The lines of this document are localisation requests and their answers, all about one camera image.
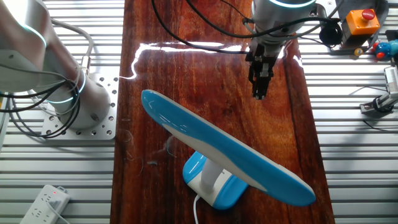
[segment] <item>power strip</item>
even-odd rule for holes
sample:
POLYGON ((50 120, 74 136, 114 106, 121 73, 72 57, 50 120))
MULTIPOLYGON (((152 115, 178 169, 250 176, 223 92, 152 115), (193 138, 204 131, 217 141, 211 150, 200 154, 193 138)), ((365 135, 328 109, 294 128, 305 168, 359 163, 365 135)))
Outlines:
POLYGON ((20 224, 54 224, 58 216, 51 211, 47 202, 58 214, 61 214, 69 199, 70 196, 63 187, 44 186, 20 224))

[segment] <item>blue base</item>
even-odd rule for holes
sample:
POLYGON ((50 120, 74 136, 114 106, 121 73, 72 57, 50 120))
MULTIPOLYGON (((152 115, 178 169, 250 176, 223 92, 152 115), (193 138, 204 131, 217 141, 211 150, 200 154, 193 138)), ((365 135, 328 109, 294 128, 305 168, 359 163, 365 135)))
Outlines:
MULTIPOLYGON (((182 175, 186 184, 188 184, 202 171, 205 162, 206 157, 199 152, 195 152, 191 158, 189 158, 182 171, 182 175)), ((231 175, 217 195, 213 204, 213 208, 218 210, 226 210, 231 208, 238 201, 247 187, 247 183, 237 178, 235 175, 231 175)))

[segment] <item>wooden board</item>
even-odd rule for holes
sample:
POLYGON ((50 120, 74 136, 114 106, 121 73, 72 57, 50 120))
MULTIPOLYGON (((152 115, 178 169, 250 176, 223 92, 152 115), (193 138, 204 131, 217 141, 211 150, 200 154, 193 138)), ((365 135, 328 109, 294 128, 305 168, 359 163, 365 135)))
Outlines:
MULTIPOLYGON (((230 3, 250 15, 251 1, 230 3)), ((194 4, 222 28, 247 34, 242 17, 221 1, 194 4)), ((183 39, 236 50, 248 46, 249 40, 206 25, 183 0, 156 0, 156 5, 183 39)), ((160 26, 148 0, 126 0, 124 13, 111 223, 194 223, 196 194, 182 178, 193 149, 146 114, 141 105, 146 89, 168 96, 296 173, 317 196, 311 206, 293 207, 249 187, 227 211, 199 200, 199 223, 334 223, 297 41, 287 43, 266 99, 257 101, 244 55, 178 43, 160 26)))

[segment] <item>white cable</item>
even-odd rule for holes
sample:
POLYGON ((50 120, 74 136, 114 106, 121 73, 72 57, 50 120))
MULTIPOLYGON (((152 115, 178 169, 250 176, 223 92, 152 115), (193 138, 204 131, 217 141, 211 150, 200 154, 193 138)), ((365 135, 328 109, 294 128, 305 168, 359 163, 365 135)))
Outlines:
POLYGON ((193 201, 193 216, 195 217, 195 223, 199 224, 198 222, 198 215, 197 215, 197 202, 200 199, 200 196, 197 195, 193 201))
POLYGON ((58 25, 60 27, 75 31, 76 33, 81 34, 84 37, 86 37, 86 39, 88 40, 88 49, 87 49, 85 56, 91 55, 91 51, 93 50, 93 47, 94 47, 94 41, 93 41, 93 38, 91 38, 91 36, 86 31, 82 30, 79 27, 76 27, 76 26, 61 22, 61 21, 57 21, 55 19, 51 19, 51 22, 54 25, 58 25))
POLYGON ((51 211, 56 214, 62 221, 64 221, 66 224, 70 224, 66 219, 64 219, 60 214, 58 214, 57 211, 54 210, 54 208, 49 204, 49 202, 46 202, 47 206, 51 209, 51 211))

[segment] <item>mounting plate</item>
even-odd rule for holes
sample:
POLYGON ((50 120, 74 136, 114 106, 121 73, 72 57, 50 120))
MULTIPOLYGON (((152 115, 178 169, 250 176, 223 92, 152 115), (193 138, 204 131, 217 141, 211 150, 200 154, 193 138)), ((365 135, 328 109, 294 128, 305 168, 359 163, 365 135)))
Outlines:
MULTIPOLYGON (((118 111, 118 93, 119 93, 119 74, 104 75, 100 73, 92 73, 89 78, 103 85, 111 98, 111 105, 108 115, 100 124, 89 129, 69 129, 65 134, 61 134, 52 140, 111 140, 115 137, 116 132, 116 116, 118 111)), ((56 118, 44 113, 44 123, 42 134, 48 131, 56 131, 63 124, 56 118)))

